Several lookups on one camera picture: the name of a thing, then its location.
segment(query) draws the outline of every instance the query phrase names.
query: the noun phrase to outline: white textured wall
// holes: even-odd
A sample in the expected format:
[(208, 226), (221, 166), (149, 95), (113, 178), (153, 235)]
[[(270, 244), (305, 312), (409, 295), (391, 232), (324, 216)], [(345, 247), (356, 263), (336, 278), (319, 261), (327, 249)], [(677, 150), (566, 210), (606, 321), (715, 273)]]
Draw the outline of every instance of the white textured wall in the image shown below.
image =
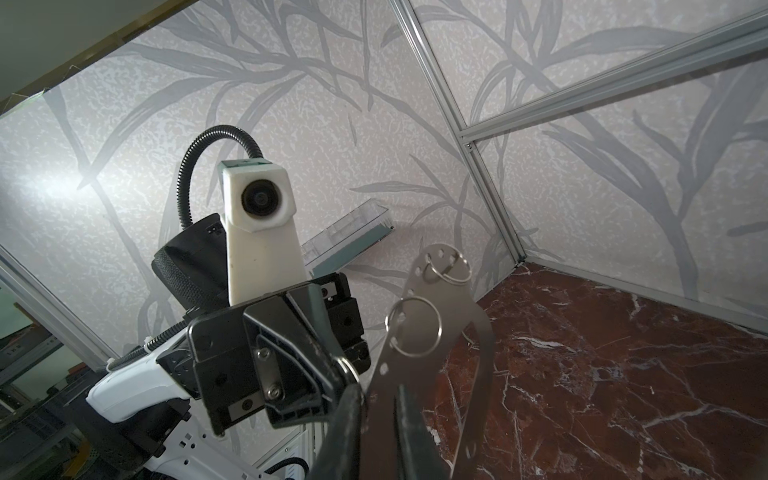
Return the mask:
[[(768, 5), (416, 4), (468, 124)], [(528, 255), (768, 318), (766, 86), (741, 58), (478, 145)]]
[(766, 5), (765, 0), (412, 3), (467, 124)]
[[(180, 319), (149, 264), (178, 231), (178, 163), (214, 124), (288, 170), (302, 241), (370, 197), (392, 210), (346, 269), (375, 354), (421, 245), (463, 250), (476, 296), (511, 270), (409, 46), (380, 46), (387, 1), (298, 3), (199, 2), (0, 119), (0, 243), (118, 352)], [(214, 165), (238, 150), (200, 159), (195, 218), (222, 207)], [(250, 461), (255, 422), (233, 438)]]

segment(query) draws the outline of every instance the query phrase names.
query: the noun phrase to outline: metal plate with holes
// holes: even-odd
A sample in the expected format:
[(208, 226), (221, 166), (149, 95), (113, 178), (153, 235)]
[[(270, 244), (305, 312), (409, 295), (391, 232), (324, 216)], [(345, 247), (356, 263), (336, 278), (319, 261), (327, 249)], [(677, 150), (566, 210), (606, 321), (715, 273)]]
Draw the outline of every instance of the metal plate with holes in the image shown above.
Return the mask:
[(490, 399), (494, 338), (488, 316), (472, 299), (471, 276), (461, 253), (441, 243), (422, 250), (412, 265), (402, 298), (387, 316), (387, 336), (368, 388), (360, 478), (396, 478), (397, 387), (405, 385), (422, 406), (427, 405), (446, 356), (470, 324), (478, 337), (480, 357), (451, 478), (474, 475)]
[(248, 415), (253, 411), (264, 405), (264, 397), (261, 392), (254, 392), (248, 395), (246, 398), (233, 403), (227, 409), (230, 413), (230, 418), (233, 422), (237, 422), (241, 417)]

